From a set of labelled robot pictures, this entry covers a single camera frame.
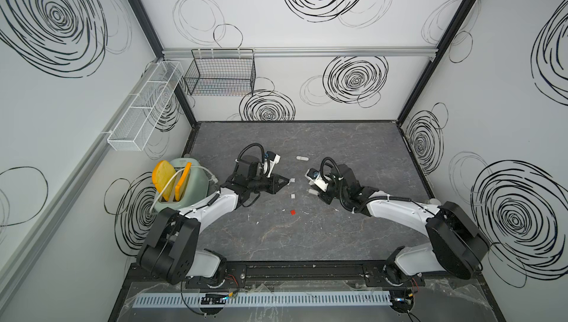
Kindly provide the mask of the green toaster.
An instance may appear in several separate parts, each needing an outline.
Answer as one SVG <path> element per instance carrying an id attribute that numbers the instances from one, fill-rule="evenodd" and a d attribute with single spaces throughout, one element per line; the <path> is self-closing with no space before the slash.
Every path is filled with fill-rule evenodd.
<path id="1" fill-rule="evenodd" d="M 188 208 L 205 199 L 210 187 L 216 183 L 216 176 L 196 159 L 162 160 L 152 171 L 156 195 L 150 212 L 158 213 L 165 208 L 176 211 Z"/>

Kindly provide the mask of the round yellow toast slice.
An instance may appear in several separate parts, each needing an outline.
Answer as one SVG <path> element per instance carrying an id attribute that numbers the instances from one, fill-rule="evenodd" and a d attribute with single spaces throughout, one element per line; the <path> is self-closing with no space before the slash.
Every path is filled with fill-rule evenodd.
<path id="1" fill-rule="evenodd" d="M 166 160 L 160 161 L 152 171 L 152 183 L 154 184 L 158 193 L 161 193 L 161 200 L 168 202 L 172 195 L 176 169 Z"/>

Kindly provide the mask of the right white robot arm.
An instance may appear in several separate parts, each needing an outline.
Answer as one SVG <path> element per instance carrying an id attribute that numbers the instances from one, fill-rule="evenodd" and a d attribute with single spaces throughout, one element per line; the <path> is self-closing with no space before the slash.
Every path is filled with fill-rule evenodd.
<path id="1" fill-rule="evenodd" d="M 489 240 L 456 203 L 421 203 L 363 186 L 347 165 L 326 162 L 309 169 L 306 178 L 312 193 L 326 204 L 338 200 L 352 214 L 386 219 L 427 237 L 422 245 L 396 248 L 385 260 L 381 274 L 389 284 L 401 286 L 421 273 L 442 271 L 468 280 L 482 271 Z"/>

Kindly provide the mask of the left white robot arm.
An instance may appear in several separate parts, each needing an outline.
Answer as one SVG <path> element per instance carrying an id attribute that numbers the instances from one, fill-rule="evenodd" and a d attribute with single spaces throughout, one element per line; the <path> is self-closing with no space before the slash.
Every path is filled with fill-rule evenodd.
<path id="1" fill-rule="evenodd" d="M 201 278 L 218 287 L 225 281 L 226 258 L 211 250 L 199 250 L 198 238 L 222 216 L 245 208 L 252 194 L 274 195 L 289 179 L 274 173 L 280 155 L 268 151 L 258 159 L 243 156 L 233 173 L 212 195 L 179 211 L 165 208 L 153 222 L 136 257 L 136 263 L 152 277 L 171 285 Z"/>

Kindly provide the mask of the orange toast slice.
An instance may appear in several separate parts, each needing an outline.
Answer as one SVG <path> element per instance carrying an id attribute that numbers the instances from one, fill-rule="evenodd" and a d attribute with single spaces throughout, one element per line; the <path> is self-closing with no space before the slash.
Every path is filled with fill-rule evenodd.
<path id="1" fill-rule="evenodd" d="M 183 172 L 181 173 L 181 177 L 178 180 L 176 186 L 175 186 L 175 201 L 176 202 L 180 202 L 180 200 L 183 198 L 183 195 L 185 194 L 186 191 L 186 187 L 188 185 L 188 181 L 189 181 L 189 177 L 191 174 L 191 167 L 192 167 L 192 163 L 188 162 L 185 166 L 185 168 L 183 169 Z"/>

